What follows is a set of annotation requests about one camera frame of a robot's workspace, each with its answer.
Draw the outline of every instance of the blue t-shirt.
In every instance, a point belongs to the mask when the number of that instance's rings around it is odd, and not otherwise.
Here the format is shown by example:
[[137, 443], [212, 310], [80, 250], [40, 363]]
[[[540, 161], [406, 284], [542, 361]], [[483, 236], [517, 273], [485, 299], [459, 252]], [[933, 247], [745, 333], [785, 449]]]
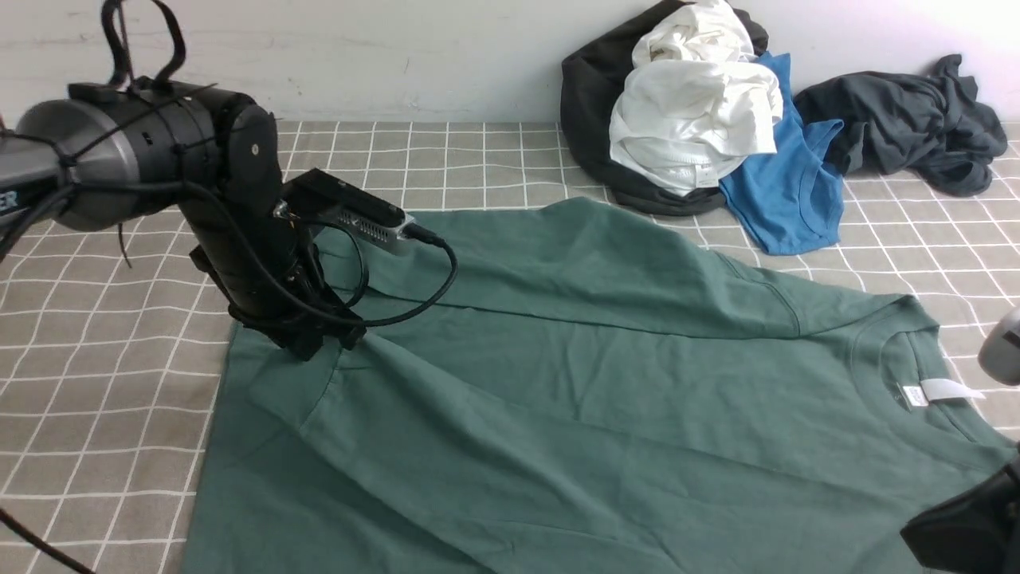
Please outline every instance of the blue t-shirt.
[[843, 176], [824, 157], [843, 121], [804, 124], [790, 94], [789, 54], [765, 52], [758, 63], [775, 72], [782, 91], [777, 152], [749, 156], [720, 181], [726, 204], [766, 253], [796, 255], [837, 243]]

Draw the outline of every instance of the white tag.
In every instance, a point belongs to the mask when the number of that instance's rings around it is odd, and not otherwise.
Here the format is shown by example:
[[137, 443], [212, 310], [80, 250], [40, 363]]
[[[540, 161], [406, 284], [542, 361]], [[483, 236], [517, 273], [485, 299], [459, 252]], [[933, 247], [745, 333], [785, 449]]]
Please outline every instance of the white tag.
[[715, 175], [715, 168], [708, 163], [695, 164], [695, 187], [719, 187], [719, 177]]
[[906, 386], [903, 387], [903, 396], [907, 398], [907, 402], [910, 403], [911, 407], [927, 407], [928, 398], [924, 397], [924, 389], [917, 386]]
[[984, 399], [981, 393], [950, 379], [926, 379], [921, 381], [921, 389], [932, 403], [950, 399]]

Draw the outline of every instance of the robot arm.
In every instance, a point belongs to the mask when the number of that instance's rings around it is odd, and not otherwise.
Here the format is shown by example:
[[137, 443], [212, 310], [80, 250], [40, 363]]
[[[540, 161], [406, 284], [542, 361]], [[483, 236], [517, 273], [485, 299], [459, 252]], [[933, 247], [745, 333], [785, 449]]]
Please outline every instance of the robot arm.
[[[103, 5], [115, 69], [111, 84], [71, 84], [67, 98], [36, 105], [0, 132], [0, 260], [36, 221], [98, 230], [170, 205], [198, 239], [192, 259], [230, 302], [230, 314], [280, 348], [309, 360], [326, 336], [351, 349], [368, 327], [410, 319], [434, 305], [456, 275], [456, 257], [399, 207], [320, 170], [282, 182], [275, 119], [251, 97], [173, 82], [184, 40], [153, 80], [130, 71]], [[365, 321], [322, 276], [312, 239], [322, 225], [392, 251], [410, 239], [447, 251], [451, 274], [430, 300], [394, 318]]]

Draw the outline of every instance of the black clothing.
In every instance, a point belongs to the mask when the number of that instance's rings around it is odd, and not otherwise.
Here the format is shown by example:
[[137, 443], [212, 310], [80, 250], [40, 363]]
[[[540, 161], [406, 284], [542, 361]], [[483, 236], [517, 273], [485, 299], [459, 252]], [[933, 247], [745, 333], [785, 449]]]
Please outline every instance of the black clothing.
[[[680, 197], [609, 157], [609, 121], [623, 82], [633, 70], [631, 52], [643, 36], [687, 2], [663, 0], [594, 40], [563, 60], [560, 121], [577, 164], [604, 182], [620, 205], [656, 215], [696, 215], [721, 207], [719, 188], [697, 189]], [[735, 10], [748, 29], [755, 53], [768, 48], [765, 29]]]
[[991, 159], [1006, 152], [996, 111], [977, 102], [977, 83], [960, 76], [959, 54], [928, 75], [863, 71], [833, 77], [798, 94], [806, 123], [843, 119], [826, 159], [842, 172], [910, 168], [931, 187], [958, 196], [991, 184]]

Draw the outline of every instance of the white wall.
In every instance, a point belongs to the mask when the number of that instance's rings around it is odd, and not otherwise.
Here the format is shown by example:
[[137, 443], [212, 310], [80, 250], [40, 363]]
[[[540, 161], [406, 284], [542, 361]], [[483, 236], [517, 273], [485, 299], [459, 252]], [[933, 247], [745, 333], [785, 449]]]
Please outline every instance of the white wall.
[[[1015, 0], [732, 0], [794, 55], [795, 89], [860, 69], [918, 72], [959, 51], [981, 97], [1020, 119]], [[559, 62], [653, 0], [168, 0], [180, 77], [246, 91], [292, 118], [551, 120]], [[98, 0], [0, 2], [0, 113], [105, 81]], [[159, 13], [126, 2], [137, 68], [168, 56]]]

